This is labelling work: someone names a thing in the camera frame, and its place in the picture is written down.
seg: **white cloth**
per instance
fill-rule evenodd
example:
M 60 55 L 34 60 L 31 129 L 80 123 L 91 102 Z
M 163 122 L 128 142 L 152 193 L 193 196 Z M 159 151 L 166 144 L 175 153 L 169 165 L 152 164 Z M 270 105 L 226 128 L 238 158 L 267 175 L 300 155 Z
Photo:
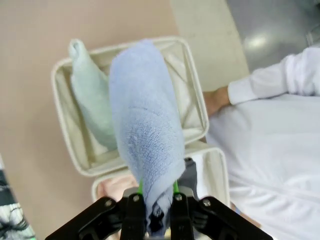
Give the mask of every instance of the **white cloth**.
M 210 118 L 231 201 L 279 240 L 320 235 L 320 48 L 230 83 L 235 106 Z

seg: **brown table surface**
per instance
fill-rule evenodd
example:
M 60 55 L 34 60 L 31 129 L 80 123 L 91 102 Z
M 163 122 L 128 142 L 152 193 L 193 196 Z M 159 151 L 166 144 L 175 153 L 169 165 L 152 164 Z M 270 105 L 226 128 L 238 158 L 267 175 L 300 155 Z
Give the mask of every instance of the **brown table surface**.
M 51 87 L 70 39 L 88 49 L 176 35 L 169 0 L 0 1 L 0 153 L 17 200 L 44 239 L 92 203 L 68 155 Z

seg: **person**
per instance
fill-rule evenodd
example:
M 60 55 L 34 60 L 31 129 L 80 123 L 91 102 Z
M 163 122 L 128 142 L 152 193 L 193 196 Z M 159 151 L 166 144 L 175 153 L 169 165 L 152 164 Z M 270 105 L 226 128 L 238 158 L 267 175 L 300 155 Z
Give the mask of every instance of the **person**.
M 319 239 L 320 48 L 203 95 L 235 206 L 279 240 Z

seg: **rolled towel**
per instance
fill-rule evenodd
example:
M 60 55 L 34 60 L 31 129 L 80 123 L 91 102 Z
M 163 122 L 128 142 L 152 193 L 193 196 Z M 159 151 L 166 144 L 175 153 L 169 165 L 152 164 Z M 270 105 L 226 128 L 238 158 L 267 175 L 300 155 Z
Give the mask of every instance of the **rolled towel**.
M 167 66 L 152 42 L 143 40 L 113 59 L 109 77 L 120 156 L 137 181 L 143 181 L 148 233 L 164 236 L 173 183 L 186 168 L 184 136 Z
M 117 148 L 107 76 L 91 59 L 84 43 L 74 39 L 69 45 L 72 59 L 71 87 L 84 121 L 95 139 L 108 151 Z

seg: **bolt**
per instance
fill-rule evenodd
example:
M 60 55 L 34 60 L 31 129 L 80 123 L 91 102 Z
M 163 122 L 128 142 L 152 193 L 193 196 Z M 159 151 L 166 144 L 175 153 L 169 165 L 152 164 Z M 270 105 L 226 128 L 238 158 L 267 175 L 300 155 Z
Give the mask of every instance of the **bolt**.
M 134 201 L 134 202 L 138 202 L 138 200 L 139 200 L 139 196 L 138 196 L 138 195 L 135 195 L 135 196 L 133 197 L 133 201 Z
M 182 200 L 182 196 L 180 194 L 175 196 L 175 200 L 177 201 L 181 201 Z
M 203 200 L 203 204 L 206 206 L 206 207 L 210 207 L 211 206 L 211 203 L 208 199 L 205 199 Z
M 106 205 L 107 207 L 110 207 L 111 204 L 112 204 L 112 201 L 111 201 L 111 200 L 108 200 L 108 201 L 105 202 L 105 205 Z

